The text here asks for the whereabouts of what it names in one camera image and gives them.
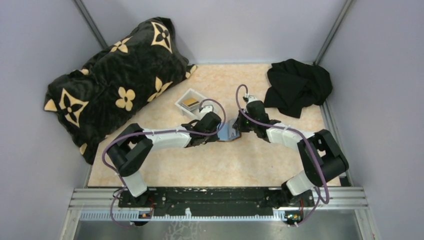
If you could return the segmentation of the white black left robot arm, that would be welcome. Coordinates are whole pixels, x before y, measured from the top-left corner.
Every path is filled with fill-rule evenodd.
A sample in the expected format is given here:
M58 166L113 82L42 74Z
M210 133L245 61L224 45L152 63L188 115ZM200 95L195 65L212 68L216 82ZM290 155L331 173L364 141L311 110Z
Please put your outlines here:
M144 129L133 123L105 148L102 157L108 156L113 163L131 202L144 207L149 203L150 193L140 168L147 156L164 149L183 149L216 142L223 127L224 123L214 112L176 128Z

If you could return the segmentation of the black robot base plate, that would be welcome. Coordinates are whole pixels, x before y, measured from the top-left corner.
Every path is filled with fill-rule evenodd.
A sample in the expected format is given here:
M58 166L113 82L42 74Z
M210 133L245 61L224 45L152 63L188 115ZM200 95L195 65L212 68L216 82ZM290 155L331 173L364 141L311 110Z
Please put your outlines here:
M186 209L194 217L261 217L314 204L311 190L294 204L284 204L280 187L150 187L138 200L126 190L118 198L120 208L148 208L155 217L183 216Z

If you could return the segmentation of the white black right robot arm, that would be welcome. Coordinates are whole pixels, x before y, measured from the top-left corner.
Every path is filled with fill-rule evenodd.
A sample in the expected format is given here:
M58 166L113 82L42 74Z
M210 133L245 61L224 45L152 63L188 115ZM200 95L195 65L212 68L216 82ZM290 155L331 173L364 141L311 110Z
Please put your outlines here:
M304 192L320 188L349 169L349 163L332 133L300 131L270 119L265 105L255 97L244 97L245 108L240 108L233 128L241 133L254 132L271 144L280 144L297 151L303 170L281 185L281 199L287 206L295 206Z

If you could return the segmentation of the brown leather card holder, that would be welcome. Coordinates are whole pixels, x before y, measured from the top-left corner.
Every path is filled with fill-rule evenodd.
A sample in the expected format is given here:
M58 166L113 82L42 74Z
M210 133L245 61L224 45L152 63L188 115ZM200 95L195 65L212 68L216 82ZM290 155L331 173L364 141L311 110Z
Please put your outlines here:
M236 119L232 118L225 123L221 123L222 129L217 133L218 142L232 142L241 138L242 134L233 128L235 121Z

